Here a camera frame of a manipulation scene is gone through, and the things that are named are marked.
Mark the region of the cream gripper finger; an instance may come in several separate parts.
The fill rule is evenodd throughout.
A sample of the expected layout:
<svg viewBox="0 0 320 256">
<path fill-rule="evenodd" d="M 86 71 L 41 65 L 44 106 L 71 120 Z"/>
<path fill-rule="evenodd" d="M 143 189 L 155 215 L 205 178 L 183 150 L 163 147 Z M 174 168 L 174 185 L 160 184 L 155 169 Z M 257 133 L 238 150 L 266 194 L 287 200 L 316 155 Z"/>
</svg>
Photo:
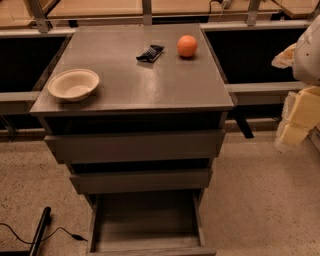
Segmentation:
<svg viewBox="0 0 320 256">
<path fill-rule="evenodd" d="M 285 69 L 293 66 L 294 52 L 296 49 L 296 43 L 291 44 L 281 53 L 276 55 L 271 62 L 271 65 L 276 68 Z"/>
<path fill-rule="evenodd" d="M 320 87 L 310 86 L 299 92 L 290 91 L 284 101 L 281 117 L 275 145 L 300 145 L 309 132 L 320 123 Z"/>
</svg>

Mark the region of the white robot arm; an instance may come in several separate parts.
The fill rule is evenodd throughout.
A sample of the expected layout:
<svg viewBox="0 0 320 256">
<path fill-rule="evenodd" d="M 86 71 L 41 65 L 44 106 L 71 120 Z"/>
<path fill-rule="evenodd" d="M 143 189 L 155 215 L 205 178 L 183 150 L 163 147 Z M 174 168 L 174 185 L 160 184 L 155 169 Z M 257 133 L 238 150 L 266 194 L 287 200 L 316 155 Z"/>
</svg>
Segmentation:
<svg viewBox="0 0 320 256">
<path fill-rule="evenodd" d="M 275 145 L 285 149 L 300 145 L 320 123 L 320 16 L 317 16 L 298 41 L 274 57 L 271 65 L 292 68 L 293 77 L 306 87 L 289 92 L 282 110 L 282 120 Z"/>
</svg>

